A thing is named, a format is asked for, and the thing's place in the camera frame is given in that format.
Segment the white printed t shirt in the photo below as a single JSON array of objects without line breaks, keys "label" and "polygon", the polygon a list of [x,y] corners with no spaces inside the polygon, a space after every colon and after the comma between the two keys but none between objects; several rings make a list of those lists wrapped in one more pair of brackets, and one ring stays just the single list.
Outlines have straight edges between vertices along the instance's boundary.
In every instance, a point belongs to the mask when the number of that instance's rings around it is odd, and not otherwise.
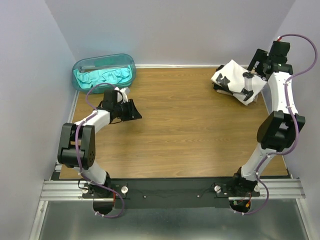
[{"label": "white printed t shirt", "polygon": [[244,105],[249,105],[266,85],[261,76],[243,68],[233,59],[216,70],[210,79]]}]

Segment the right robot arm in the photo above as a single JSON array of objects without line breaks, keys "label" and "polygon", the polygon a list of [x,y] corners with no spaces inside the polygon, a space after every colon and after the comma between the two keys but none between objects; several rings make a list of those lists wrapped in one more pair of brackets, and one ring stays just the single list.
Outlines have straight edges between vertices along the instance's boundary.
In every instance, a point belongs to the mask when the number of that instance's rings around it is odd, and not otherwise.
[{"label": "right robot arm", "polygon": [[290,43],[276,40],[270,51],[258,49],[252,58],[248,70],[255,70],[264,77],[271,92],[272,110],[257,131],[257,146],[250,159],[233,175],[228,190],[236,197],[252,193],[258,184],[258,178],[275,155],[295,142],[306,123],[294,106],[290,77],[293,68],[287,64]]}]

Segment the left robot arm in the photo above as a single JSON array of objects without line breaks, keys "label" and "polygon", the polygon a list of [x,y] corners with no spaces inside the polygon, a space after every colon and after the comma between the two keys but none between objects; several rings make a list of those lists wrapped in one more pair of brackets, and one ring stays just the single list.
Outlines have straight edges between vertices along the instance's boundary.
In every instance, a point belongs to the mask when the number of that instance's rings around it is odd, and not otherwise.
[{"label": "left robot arm", "polygon": [[120,122],[138,120],[133,99],[128,98],[130,89],[109,88],[103,99],[90,115],[74,123],[64,123],[58,145],[57,160],[67,168],[75,169],[87,182],[87,191],[101,198],[117,195],[111,187],[111,178],[96,162],[96,134],[119,119]]}]

